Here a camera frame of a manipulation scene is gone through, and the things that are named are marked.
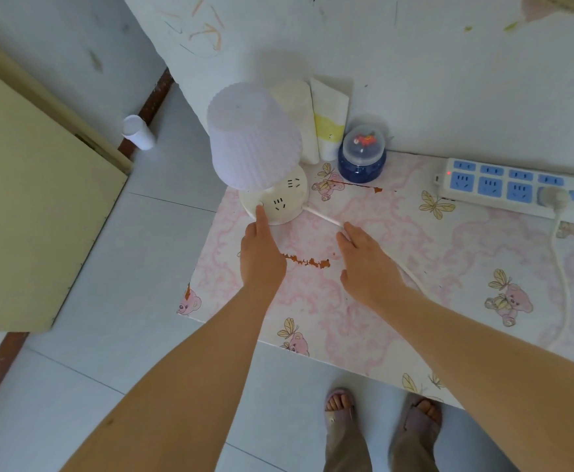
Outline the white cream pouch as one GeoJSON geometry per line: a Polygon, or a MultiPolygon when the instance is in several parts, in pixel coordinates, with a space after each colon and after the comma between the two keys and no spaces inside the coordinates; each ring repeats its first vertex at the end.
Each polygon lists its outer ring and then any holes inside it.
{"type": "Polygon", "coordinates": [[[269,88],[272,97],[298,126],[302,139],[301,161],[315,165],[320,162],[311,89],[304,80],[285,80],[269,88]]]}

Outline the table with pink bear print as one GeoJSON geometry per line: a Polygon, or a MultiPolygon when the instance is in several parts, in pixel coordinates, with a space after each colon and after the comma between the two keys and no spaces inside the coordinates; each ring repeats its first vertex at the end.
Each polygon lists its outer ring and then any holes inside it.
{"type": "MultiPolygon", "coordinates": [[[[434,180],[444,167],[441,158],[389,153],[381,176],[356,186],[335,164],[305,166],[308,201],[365,229],[441,305],[574,361],[574,226],[561,225],[556,238],[573,314],[556,341],[564,300],[551,221],[442,198],[434,180]]],[[[337,231],[306,211],[272,228],[287,274],[259,340],[459,406],[409,343],[346,293],[337,231]]]]}

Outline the white tube yellow band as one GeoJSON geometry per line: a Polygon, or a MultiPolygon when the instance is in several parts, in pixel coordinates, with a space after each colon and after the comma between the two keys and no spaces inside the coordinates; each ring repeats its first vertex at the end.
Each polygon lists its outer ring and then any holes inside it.
{"type": "Polygon", "coordinates": [[[332,162],[344,140],[349,97],[314,77],[309,84],[320,159],[332,162]]]}

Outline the cream yellow door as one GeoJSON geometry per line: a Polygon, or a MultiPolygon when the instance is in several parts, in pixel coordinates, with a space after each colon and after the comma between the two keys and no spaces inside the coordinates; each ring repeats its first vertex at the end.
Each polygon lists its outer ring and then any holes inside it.
{"type": "Polygon", "coordinates": [[[133,164],[0,49],[0,332],[45,332],[133,164]]]}

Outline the person's left forearm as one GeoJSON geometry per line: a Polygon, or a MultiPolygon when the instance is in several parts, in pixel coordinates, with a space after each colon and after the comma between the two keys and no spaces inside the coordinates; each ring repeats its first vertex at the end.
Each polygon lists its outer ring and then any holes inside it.
{"type": "Polygon", "coordinates": [[[214,472],[280,284],[247,282],[131,389],[60,472],[214,472]]]}

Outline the person's right hand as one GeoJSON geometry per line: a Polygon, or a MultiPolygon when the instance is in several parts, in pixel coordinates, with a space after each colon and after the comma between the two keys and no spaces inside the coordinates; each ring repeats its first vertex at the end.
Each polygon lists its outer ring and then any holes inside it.
{"type": "Polygon", "coordinates": [[[355,300],[383,316],[414,295],[397,264],[375,239],[373,246],[353,246],[344,230],[338,232],[337,243],[352,282],[351,291],[346,292],[355,300]]]}

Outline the person's right forearm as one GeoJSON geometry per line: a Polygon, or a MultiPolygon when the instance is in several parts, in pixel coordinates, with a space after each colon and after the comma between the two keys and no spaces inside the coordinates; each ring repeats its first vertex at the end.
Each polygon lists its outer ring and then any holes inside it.
{"type": "Polygon", "coordinates": [[[574,362],[409,287],[372,302],[520,472],[574,472],[574,362]]]}

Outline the pink slipper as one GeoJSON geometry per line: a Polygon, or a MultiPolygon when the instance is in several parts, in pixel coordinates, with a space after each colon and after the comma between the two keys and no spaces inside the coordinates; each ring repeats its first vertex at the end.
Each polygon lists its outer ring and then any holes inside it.
{"type": "Polygon", "coordinates": [[[403,433],[417,434],[418,438],[434,443],[439,436],[443,422],[442,409],[438,402],[426,397],[412,397],[401,421],[403,433]]]}
{"type": "Polygon", "coordinates": [[[327,433],[358,424],[355,399],[350,390],[336,388],[328,393],[325,399],[324,419],[327,433]]]}

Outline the white plug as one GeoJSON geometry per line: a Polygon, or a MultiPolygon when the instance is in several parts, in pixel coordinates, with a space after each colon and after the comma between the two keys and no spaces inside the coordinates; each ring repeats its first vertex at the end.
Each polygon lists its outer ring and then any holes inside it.
{"type": "Polygon", "coordinates": [[[550,208],[555,215],[563,213],[571,202],[568,190],[561,187],[540,187],[537,191],[539,205],[550,208]]]}

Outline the beige trousers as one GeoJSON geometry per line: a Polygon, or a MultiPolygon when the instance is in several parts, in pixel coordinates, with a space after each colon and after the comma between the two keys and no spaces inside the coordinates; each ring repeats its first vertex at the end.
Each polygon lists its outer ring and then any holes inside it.
{"type": "MultiPolygon", "coordinates": [[[[391,472],[439,472],[433,448],[440,425],[430,419],[400,426],[391,446],[391,472]]],[[[354,422],[332,424],[323,472],[372,472],[369,450],[354,422]]]]}

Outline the person's left hand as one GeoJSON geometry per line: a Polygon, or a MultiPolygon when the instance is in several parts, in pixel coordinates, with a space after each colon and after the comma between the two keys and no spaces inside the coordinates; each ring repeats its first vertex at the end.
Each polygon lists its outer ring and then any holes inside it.
{"type": "Polygon", "coordinates": [[[265,209],[255,208],[255,221],[248,224],[240,249],[240,272],[246,287],[275,294],[286,275],[286,258],[274,241],[265,209]]]}

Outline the blue jar clear lid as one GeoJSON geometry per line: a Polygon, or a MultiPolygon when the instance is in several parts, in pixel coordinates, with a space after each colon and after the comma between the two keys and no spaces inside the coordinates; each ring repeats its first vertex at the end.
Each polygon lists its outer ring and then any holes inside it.
{"type": "Polygon", "coordinates": [[[361,124],[349,131],[338,152],[338,170],[350,183],[377,179],[386,162],[386,140],[373,125],[361,124]]]}

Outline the white power strip blue sockets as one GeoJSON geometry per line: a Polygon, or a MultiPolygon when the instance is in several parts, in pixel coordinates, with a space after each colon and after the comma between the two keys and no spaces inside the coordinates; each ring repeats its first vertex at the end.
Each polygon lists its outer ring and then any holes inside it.
{"type": "Polygon", "coordinates": [[[449,158],[435,174],[434,184],[446,199],[546,219],[555,217],[553,206],[544,201],[549,190],[565,190],[569,202],[561,220],[574,223],[572,175],[449,158]]]}

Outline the white table lamp with sockets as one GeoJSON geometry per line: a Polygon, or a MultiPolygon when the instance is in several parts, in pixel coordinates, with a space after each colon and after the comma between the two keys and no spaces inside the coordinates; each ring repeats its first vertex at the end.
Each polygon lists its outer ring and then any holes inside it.
{"type": "Polygon", "coordinates": [[[293,221],[308,200],[301,134],[264,87],[220,90],[207,110],[212,165],[253,219],[262,206],[272,226],[293,221]]]}

